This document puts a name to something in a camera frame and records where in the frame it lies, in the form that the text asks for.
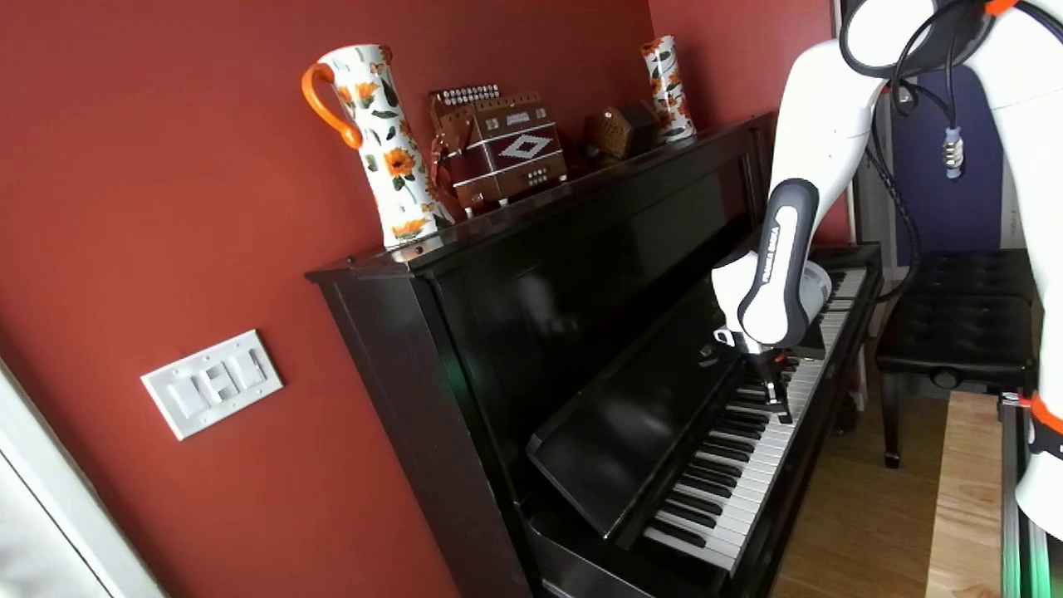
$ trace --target white piano key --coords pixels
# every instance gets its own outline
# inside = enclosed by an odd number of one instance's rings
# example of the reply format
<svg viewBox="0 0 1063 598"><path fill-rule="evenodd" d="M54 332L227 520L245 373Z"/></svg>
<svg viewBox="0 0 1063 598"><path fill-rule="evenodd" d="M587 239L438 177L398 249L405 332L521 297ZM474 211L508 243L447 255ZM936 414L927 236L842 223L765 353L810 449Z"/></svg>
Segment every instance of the white piano key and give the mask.
<svg viewBox="0 0 1063 598"><path fill-rule="evenodd" d="M842 277L836 291L828 303L830 307L822 314L824 359L800 359L788 378L788 403L790 403L794 422L781 422L777 414L772 414L749 462L715 455L706 449L696 452L696 459L740 469L740 476L732 488L732 498L696 488L689 480L675 480L675 492L721 504L721 513L715 513L715 523L701 523L701 520L683 519L675 510L656 510L658 520L675 523L689 533L697 533L706 544L693 544L678 533L668 533L666 523L656 528L656 520L644 528L644 537L668 544L675 551L685 551L693 559L701 559L708 565L734 570L734 565L740 562L743 542L749 542L750 528L759 523L762 504L777 479L777 466L788 455L790 438L794 438L804 410L810 409L810 399L822 388L824 360L830 360L830 355L833 355L836 335L852 314L855 296L861 291L864 277L869 277L869 267L849 267L849 276ZM740 406L740 403L734 403L728 409L765 414L765 409Z"/></svg>

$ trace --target wooden floor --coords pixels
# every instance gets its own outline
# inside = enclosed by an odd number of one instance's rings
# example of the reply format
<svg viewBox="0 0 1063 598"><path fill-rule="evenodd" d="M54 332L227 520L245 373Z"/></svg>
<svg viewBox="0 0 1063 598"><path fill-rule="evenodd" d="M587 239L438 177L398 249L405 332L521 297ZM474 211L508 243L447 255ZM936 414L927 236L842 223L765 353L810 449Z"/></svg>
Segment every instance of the wooden floor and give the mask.
<svg viewBox="0 0 1063 598"><path fill-rule="evenodd" d="M879 399L824 440L773 598L925 593L945 414L945 399L901 403L901 469L883 469Z"/></svg>

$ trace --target piano bench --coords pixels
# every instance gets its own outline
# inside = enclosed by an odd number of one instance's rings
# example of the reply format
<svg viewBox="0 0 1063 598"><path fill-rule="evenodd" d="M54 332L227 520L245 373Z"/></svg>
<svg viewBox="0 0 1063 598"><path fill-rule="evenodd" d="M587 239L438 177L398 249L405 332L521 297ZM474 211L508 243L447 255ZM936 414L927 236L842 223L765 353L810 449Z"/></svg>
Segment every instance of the piano bench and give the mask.
<svg viewBox="0 0 1063 598"><path fill-rule="evenodd" d="M1037 386L1032 288L1023 251L927 255L875 353L890 469L901 466L901 399Z"/></svg>

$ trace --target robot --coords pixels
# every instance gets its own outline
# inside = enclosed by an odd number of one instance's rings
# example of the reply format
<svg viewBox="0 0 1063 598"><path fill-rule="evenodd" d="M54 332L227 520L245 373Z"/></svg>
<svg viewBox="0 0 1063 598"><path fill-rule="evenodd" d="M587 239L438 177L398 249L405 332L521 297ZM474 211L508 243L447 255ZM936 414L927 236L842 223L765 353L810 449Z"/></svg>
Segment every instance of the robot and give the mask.
<svg viewBox="0 0 1063 598"><path fill-rule="evenodd" d="M968 63L992 99L1011 158L1028 251L1042 303L1032 455L1020 507L1063 537L1063 0L864 0L836 39L804 50L788 77L762 246L710 271L724 311L718 342L749 353L769 403L786 406L773 355L804 337L830 296L808 262L810 236L861 166L879 97L946 63Z"/></svg>

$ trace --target black piano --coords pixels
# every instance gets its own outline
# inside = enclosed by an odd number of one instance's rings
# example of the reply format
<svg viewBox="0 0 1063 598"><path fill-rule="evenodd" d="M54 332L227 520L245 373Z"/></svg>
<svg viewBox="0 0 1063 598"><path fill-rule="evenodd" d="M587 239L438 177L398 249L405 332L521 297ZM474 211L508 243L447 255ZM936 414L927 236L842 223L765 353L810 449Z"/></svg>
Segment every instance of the black piano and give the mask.
<svg viewBox="0 0 1063 598"><path fill-rule="evenodd" d="M772 116L309 271L464 598L772 592L881 257L818 257L833 297L786 425L710 342L769 157Z"/></svg>

